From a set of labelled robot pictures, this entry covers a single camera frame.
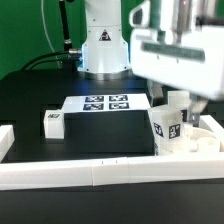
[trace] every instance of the black cable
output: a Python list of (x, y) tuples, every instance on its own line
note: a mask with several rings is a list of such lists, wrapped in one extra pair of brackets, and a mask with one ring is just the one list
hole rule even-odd
[(43, 63), (48, 63), (48, 62), (58, 62), (58, 61), (63, 61), (63, 60), (60, 60), (60, 59), (54, 59), (54, 60), (46, 60), (46, 61), (40, 61), (40, 62), (37, 62), (35, 64), (33, 64), (28, 70), (32, 70), (34, 67), (36, 67), (37, 65), (40, 65), (40, 64), (43, 64)]
[(199, 16), (196, 18), (197, 26), (224, 26), (224, 18)]
[(27, 64), (25, 64), (20, 71), (25, 71), (31, 64), (33, 64), (34, 62), (44, 59), (44, 58), (48, 58), (48, 57), (52, 57), (52, 56), (57, 56), (57, 55), (63, 55), (63, 54), (69, 54), (69, 51), (59, 51), (59, 52), (54, 52), (54, 53), (50, 53), (50, 54), (45, 54), (42, 56), (39, 56), (37, 58), (34, 58), (33, 60), (31, 60), (30, 62), (28, 62)]
[(32, 65), (28, 70), (32, 70), (34, 67), (36, 67), (37, 65), (40, 65), (40, 64), (43, 64), (43, 63), (48, 63), (48, 62), (58, 62), (58, 61), (60, 61), (60, 62), (63, 62), (63, 61), (80, 61), (79, 60), (79, 58), (77, 57), (77, 58), (70, 58), (70, 59), (68, 59), (68, 58), (63, 58), (63, 59), (52, 59), (52, 60), (46, 60), (46, 61), (40, 61), (40, 62), (37, 62), (37, 63), (35, 63), (34, 65)]
[(63, 35), (64, 35), (64, 50), (67, 51), (72, 48), (72, 41), (69, 35), (67, 12), (65, 8), (64, 0), (59, 0), (59, 8), (61, 12), (61, 21), (62, 21), (62, 28), (63, 28)]

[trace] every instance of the white cup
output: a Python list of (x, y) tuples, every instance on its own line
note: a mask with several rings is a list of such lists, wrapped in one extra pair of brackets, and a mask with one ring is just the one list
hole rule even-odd
[(181, 111), (168, 105), (148, 109), (155, 139), (155, 155), (170, 155), (182, 147), (183, 121)]
[(217, 153), (220, 151), (220, 141), (214, 137), (202, 137), (197, 140), (200, 153)]

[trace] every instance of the green background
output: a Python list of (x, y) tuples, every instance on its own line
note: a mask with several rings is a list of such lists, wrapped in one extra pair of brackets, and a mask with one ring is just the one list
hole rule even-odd
[[(129, 42), (131, 27), (128, 16), (131, 9), (143, 0), (121, 0), (123, 37)], [(84, 1), (66, 3), (70, 35), (74, 48), (80, 48), (86, 38)], [(217, 15), (224, 14), (224, 0), (217, 4)], [(58, 0), (45, 0), (45, 20), (52, 45), (63, 50), (63, 35)], [(51, 53), (41, 16), (41, 0), (8, 0), (1, 2), (0, 10), (0, 79), (20, 69), (31, 59)]]

